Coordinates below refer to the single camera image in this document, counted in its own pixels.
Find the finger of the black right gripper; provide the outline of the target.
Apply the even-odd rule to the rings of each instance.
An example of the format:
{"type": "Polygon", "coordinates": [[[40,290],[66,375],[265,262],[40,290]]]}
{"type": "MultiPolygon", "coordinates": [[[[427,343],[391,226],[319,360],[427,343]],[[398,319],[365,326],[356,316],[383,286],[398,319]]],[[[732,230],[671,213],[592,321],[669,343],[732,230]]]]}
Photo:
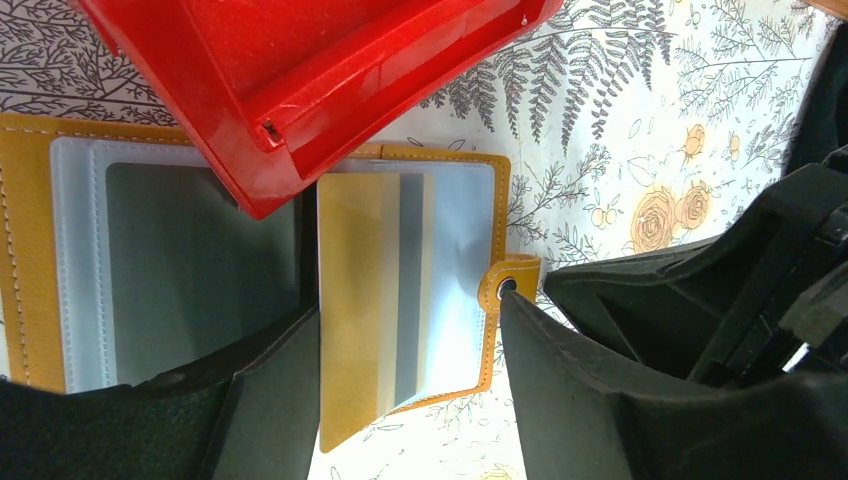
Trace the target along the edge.
{"type": "MultiPolygon", "coordinates": [[[[688,375],[718,327],[726,307],[715,286],[698,285],[709,262],[700,254],[717,237],[550,273],[544,290],[584,335],[664,374],[688,375]]],[[[789,363],[838,367],[847,348],[846,261],[804,290],[781,323],[807,341],[789,363]]]]}

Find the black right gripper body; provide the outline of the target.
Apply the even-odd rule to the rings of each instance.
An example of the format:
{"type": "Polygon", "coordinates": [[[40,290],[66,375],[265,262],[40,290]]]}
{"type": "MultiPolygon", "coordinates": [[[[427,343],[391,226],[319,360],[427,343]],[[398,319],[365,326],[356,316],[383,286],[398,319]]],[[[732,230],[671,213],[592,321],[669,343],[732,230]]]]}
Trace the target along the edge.
{"type": "Polygon", "coordinates": [[[847,150],[766,188],[700,254],[698,285],[726,307],[688,377],[741,387],[789,371],[807,341],[781,321],[798,296],[847,259],[847,150]]]}

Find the floral table mat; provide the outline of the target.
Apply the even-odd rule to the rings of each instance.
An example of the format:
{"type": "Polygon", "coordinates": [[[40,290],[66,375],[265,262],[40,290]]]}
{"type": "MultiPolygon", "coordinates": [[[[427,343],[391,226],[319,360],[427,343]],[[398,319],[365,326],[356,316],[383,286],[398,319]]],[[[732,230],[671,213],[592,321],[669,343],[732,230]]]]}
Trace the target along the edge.
{"type": "MultiPolygon", "coordinates": [[[[729,228],[776,180],[814,64],[837,20],[803,1],[565,1],[521,37],[381,132],[388,143],[503,154],[512,161],[509,249],[547,269],[694,242],[729,228]]],[[[173,126],[126,59],[107,52],[65,1],[1,1],[1,113],[173,126]]],[[[50,126],[59,125],[50,120],[50,126]]],[[[61,129],[1,128],[1,380],[58,374],[52,194],[13,185],[50,166],[5,140],[52,140],[61,129]]],[[[253,221],[209,171],[175,173],[176,211],[142,205],[144,219],[186,226],[224,254],[271,253],[291,209],[253,221]]],[[[379,419],[331,453],[308,479],[526,479],[500,337],[484,393],[379,419]]]]}

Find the red plastic bin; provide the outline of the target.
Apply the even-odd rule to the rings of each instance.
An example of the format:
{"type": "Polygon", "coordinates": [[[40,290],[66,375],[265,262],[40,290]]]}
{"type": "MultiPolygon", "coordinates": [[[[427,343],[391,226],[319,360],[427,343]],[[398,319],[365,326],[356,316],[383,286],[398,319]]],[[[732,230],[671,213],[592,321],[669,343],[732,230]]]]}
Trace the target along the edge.
{"type": "Polygon", "coordinates": [[[557,1],[79,3],[261,219],[557,1]]]}

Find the black cloth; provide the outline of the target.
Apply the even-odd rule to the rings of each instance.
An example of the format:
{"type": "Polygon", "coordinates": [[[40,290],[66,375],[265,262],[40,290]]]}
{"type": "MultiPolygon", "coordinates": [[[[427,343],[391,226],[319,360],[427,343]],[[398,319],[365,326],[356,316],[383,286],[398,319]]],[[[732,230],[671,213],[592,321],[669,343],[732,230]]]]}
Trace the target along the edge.
{"type": "Polygon", "coordinates": [[[824,49],[784,154],[782,173],[808,164],[847,171],[847,24],[824,49]]]}

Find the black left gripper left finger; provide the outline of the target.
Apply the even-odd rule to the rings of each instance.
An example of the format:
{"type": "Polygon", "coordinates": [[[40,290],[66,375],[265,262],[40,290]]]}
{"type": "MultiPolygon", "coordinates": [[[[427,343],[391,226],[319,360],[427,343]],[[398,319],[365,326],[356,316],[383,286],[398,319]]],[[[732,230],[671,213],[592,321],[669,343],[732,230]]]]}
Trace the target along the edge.
{"type": "Polygon", "coordinates": [[[5,479],[304,479],[319,423],[319,313],[136,386],[1,386],[5,479]]]}

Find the dark credit card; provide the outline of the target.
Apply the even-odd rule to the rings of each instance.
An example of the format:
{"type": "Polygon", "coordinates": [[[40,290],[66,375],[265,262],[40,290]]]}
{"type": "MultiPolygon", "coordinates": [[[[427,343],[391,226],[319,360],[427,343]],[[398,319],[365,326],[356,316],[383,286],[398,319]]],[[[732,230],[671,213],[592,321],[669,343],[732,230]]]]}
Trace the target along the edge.
{"type": "Polygon", "coordinates": [[[190,363],[297,306],[295,205],[253,219],[199,167],[115,163],[105,180],[119,382],[190,363]]]}

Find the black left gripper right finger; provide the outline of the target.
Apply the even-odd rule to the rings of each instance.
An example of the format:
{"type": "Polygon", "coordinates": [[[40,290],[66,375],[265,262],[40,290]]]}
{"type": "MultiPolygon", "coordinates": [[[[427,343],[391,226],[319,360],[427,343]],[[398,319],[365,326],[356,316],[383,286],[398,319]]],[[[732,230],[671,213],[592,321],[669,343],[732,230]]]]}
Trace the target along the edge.
{"type": "Polygon", "coordinates": [[[531,479],[843,479],[847,379],[687,382],[578,334],[518,293],[501,330],[531,479]]]}

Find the gold VIP credit card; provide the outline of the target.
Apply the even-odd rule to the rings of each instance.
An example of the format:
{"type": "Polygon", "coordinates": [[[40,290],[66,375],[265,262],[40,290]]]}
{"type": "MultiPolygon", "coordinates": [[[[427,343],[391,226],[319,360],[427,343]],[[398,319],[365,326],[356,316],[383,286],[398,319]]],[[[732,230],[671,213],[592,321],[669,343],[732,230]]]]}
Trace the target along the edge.
{"type": "Polygon", "coordinates": [[[421,173],[318,182],[324,453],[425,389],[433,187],[421,173]]]}

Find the yellow leather card holder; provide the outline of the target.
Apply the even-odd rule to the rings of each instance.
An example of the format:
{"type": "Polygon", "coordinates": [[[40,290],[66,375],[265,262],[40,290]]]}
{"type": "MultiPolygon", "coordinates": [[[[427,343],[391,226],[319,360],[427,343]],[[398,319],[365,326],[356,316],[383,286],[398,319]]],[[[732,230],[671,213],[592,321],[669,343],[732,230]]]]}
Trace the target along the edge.
{"type": "Polygon", "coordinates": [[[246,212],[175,128],[1,118],[1,302],[12,381],[77,395],[196,364],[318,304],[320,416],[358,430],[486,390],[509,162],[367,144],[246,212]]]}

